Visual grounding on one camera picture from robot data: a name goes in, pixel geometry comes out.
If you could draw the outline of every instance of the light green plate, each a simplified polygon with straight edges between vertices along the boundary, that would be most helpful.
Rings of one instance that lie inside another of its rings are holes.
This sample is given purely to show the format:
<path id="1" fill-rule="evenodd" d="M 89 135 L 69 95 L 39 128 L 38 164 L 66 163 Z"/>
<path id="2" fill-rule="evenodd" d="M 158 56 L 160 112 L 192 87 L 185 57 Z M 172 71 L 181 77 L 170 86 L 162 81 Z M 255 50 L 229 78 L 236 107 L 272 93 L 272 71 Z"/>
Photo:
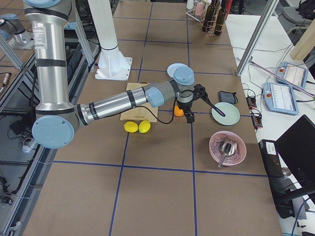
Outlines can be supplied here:
<path id="1" fill-rule="evenodd" d="M 215 106 L 225 114 L 225 117 L 222 117 L 216 110 L 212 109 L 212 116 L 218 123 L 223 125 L 233 125 L 240 120 L 240 112 L 232 104 L 219 102 Z"/>

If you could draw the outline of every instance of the office chair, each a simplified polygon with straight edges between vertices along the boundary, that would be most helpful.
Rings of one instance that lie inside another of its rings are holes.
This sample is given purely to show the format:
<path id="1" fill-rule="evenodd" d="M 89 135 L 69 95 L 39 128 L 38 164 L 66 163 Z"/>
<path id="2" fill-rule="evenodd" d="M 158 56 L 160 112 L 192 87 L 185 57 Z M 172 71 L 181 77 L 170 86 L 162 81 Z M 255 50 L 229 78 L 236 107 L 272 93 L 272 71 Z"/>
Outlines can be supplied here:
<path id="1" fill-rule="evenodd" d="M 295 6 L 287 6 L 287 7 L 284 7 L 282 9 L 282 15 L 283 17 L 295 24 L 295 27 L 289 29 L 288 32 L 286 32 L 287 34 L 290 34 L 290 33 L 294 33 L 296 32 L 297 30 L 306 30 L 308 28 L 308 26 L 310 26 L 310 24 L 312 23 L 312 20 L 308 20 L 308 19 L 305 19 L 303 18 L 299 12 L 296 10 L 297 7 Z"/>

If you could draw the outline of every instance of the metal ladle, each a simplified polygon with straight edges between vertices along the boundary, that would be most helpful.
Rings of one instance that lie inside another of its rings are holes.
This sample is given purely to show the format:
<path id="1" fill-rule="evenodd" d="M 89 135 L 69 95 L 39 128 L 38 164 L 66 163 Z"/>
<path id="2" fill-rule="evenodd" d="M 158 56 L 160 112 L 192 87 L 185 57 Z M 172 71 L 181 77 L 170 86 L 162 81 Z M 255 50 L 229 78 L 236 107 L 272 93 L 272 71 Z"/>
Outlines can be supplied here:
<path id="1" fill-rule="evenodd" d="M 221 168 L 221 165 L 224 159 L 228 156 L 233 156 L 237 150 L 237 142 L 229 139 L 225 136 L 219 144 L 219 151 L 222 154 L 222 157 L 219 161 L 218 168 Z"/>

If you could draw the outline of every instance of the lemon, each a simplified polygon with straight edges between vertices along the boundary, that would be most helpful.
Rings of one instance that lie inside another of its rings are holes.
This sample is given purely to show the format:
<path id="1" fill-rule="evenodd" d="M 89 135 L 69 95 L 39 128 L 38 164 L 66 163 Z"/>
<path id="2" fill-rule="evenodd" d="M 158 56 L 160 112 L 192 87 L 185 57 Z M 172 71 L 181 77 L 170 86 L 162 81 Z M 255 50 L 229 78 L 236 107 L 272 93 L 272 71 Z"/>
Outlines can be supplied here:
<path id="1" fill-rule="evenodd" d="M 139 124 L 140 133 L 146 133 L 149 131 L 150 128 L 151 128 L 151 124 L 147 120 L 144 120 Z"/>
<path id="2" fill-rule="evenodd" d="M 128 121 L 124 124 L 125 131 L 134 133 L 138 130 L 138 125 L 135 122 Z"/>

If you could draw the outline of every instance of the computer monitor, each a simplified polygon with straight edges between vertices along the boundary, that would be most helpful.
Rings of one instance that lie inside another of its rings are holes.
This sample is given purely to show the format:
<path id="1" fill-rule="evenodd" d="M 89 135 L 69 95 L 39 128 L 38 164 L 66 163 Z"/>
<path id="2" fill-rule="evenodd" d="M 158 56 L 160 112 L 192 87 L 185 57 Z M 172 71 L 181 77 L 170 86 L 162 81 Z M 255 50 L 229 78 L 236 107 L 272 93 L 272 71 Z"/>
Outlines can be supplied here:
<path id="1" fill-rule="evenodd" d="M 286 202 L 309 195 L 315 203 L 315 124 L 302 115 L 278 140 L 276 150 L 302 188 L 274 198 Z"/>

